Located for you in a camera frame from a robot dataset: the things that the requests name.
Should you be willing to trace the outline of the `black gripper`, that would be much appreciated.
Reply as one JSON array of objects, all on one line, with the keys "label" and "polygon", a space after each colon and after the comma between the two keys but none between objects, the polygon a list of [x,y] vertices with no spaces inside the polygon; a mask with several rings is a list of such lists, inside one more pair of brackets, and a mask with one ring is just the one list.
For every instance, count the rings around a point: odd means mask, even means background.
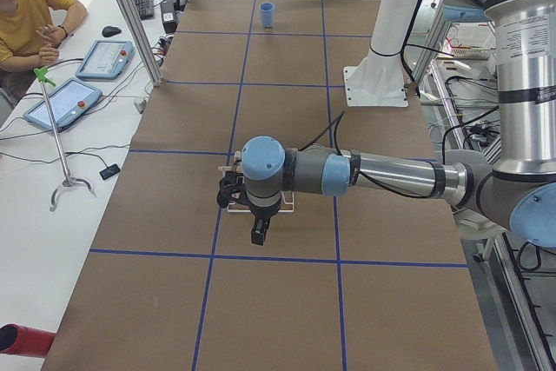
[{"label": "black gripper", "polygon": [[266,207],[250,204],[249,210],[255,217],[250,233],[251,243],[254,245],[263,245],[266,241],[270,219],[278,212],[278,204]]}]

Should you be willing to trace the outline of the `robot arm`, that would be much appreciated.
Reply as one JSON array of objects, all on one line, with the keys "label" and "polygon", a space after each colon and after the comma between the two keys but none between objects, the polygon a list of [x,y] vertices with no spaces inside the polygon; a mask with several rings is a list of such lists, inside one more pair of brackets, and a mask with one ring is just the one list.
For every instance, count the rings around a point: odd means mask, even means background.
[{"label": "robot arm", "polygon": [[402,88],[404,49],[420,0],[381,0],[367,56],[346,67],[347,131],[331,147],[286,149],[269,136],[237,152],[240,179],[222,185],[254,215],[263,244],[284,192],[340,196],[352,187],[442,199],[483,215],[527,242],[555,244],[555,0],[444,0],[457,23],[494,25],[500,157],[437,162],[420,105]]}]

